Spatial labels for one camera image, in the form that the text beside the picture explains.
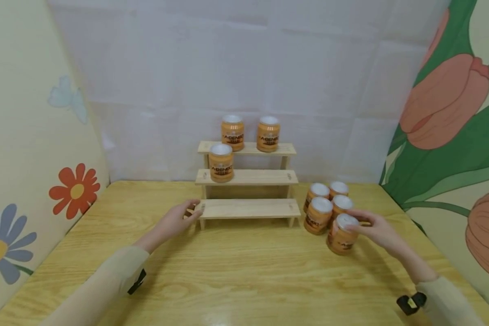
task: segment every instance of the white can lid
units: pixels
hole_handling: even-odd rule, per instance
[[[333,203],[341,209],[352,209],[353,201],[348,196],[337,195],[333,197]]]
[[[312,184],[310,186],[310,191],[321,197],[327,197],[330,195],[330,189],[326,185],[320,183]]]
[[[261,117],[261,119],[259,119],[259,121],[262,124],[270,125],[270,126],[279,124],[279,119],[277,119],[276,117],[272,117],[271,115]]]
[[[334,181],[330,183],[330,188],[333,189],[334,192],[338,193],[348,193],[348,191],[350,190],[347,184],[340,181]]]
[[[232,148],[227,144],[215,144],[210,147],[210,153],[214,155],[228,155],[231,154]]]
[[[243,119],[235,114],[228,114],[223,117],[223,121],[229,124],[237,124],[243,121]]]
[[[330,213],[333,209],[333,204],[324,197],[316,197],[311,200],[311,206],[320,213]]]
[[[348,225],[360,225],[359,220],[349,214],[339,214],[335,220],[337,226],[346,232],[350,232],[345,229]]]

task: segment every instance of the light blue butterfly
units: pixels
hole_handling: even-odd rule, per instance
[[[58,87],[53,87],[50,90],[48,103],[53,107],[69,107],[76,113],[76,117],[81,123],[87,124],[87,109],[83,103],[81,90],[78,88],[76,93],[72,93],[69,76],[60,77]]]

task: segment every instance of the finger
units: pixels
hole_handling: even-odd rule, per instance
[[[358,219],[360,222],[369,222],[371,224],[375,224],[375,222],[379,219],[379,216],[377,214],[360,209],[351,209],[348,210],[347,213]]]
[[[347,230],[356,232],[358,234],[362,234],[367,236],[368,238],[372,235],[373,233],[373,228],[371,226],[362,226],[362,225],[348,225],[346,226]]]
[[[197,205],[197,204],[199,204],[200,202],[201,202],[201,200],[199,200],[199,199],[187,199],[187,200],[185,200],[185,201],[184,201],[184,202],[181,204],[181,206],[182,206],[182,207],[183,207],[185,210],[187,210],[187,209],[188,209],[188,208],[189,208],[191,205],[196,206],[196,205]]]
[[[196,222],[199,219],[199,217],[202,215],[203,215],[203,210],[197,210],[193,212],[191,216],[187,217],[185,221],[187,221],[188,224],[192,224]]]

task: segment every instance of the hand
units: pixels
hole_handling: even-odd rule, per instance
[[[374,243],[384,248],[388,254],[397,259],[405,256],[410,249],[402,237],[384,219],[384,217],[362,210],[349,210],[348,214],[354,216],[360,222],[368,222],[367,225],[351,225],[348,229],[367,236]]]
[[[190,212],[190,210],[193,211],[199,203],[199,199],[188,199],[168,210],[154,227],[156,234],[163,239],[163,242],[182,233],[199,219],[203,214],[203,210]]]
[[[172,207],[152,230],[134,243],[134,246],[140,247],[151,254],[156,248],[188,229],[199,219],[203,214],[203,210],[190,212],[199,203],[199,199],[189,199]]]

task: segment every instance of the blue flower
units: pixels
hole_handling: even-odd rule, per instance
[[[20,248],[30,245],[36,240],[36,232],[31,232],[17,240],[24,230],[27,217],[20,216],[13,224],[16,212],[17,206],[10,204],[5,207],[0,217],[0,274],[9,285],[18,281],[19,269],[29,271],[27,268],[12,264],[9,260],[20,262],[32,260],[33,253]]]

